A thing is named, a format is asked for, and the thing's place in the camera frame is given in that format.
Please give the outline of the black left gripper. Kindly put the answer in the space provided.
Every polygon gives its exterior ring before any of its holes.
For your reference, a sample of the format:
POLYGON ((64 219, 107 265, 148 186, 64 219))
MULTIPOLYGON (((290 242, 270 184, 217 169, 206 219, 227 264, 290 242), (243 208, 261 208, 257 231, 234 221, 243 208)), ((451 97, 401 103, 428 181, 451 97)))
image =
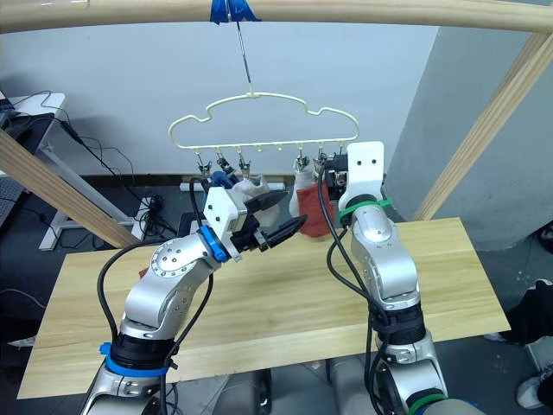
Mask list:
POLYGON ((260 223, 253 215, 258 211, 264 211, 277 205, 288 193, 287 190, 270 190, 246 202, 249 214, 246 216, 241 229, 231 236, 231 242, 239 252, 254 251, 256 249, 264 252, 280 245, 301 230, 308 220, 307 215, 286 221, 272 233, 262 232, 260 223))

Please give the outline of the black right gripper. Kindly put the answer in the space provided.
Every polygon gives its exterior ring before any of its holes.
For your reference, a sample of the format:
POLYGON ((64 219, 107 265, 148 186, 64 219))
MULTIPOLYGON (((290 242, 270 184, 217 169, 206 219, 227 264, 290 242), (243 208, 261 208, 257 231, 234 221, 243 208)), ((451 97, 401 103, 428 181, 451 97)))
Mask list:
POLYGON ((331 201, 337 201, 346 191, 347 154, 334 154, 325 162, 324 183, 331 201))

